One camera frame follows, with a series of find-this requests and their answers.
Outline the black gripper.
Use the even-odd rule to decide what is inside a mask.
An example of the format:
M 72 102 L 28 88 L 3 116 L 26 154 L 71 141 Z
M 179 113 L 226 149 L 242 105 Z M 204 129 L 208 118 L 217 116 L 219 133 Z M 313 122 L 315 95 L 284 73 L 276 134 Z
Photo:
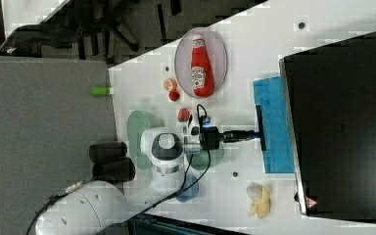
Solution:
M 216 126 L 209 126 L 201 129 L 201 146 L 203 150 L 217 150 L 221 139 L 224 143 L 236 143 L 258 137 L 259 134 L 253 130 L 230 130 L 221 134 Z

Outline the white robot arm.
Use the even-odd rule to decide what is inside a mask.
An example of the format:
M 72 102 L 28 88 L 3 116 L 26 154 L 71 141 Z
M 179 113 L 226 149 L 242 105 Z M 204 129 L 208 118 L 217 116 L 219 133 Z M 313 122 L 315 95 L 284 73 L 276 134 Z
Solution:
M 120 181 L 104 173 L 74 183 L 51 197 L 34 223 L 36 235 L 96 235 L 126 222 L 159 204 L 195 195 L 199 180 L 189 175 L 194 158 L 223 143 L 262 138 L 254 130 L 221 132 L 207 115 L 188 117 L 176 126 L 148 128 L 140 135 L 139 149 L 148 158 L 148 176 Z

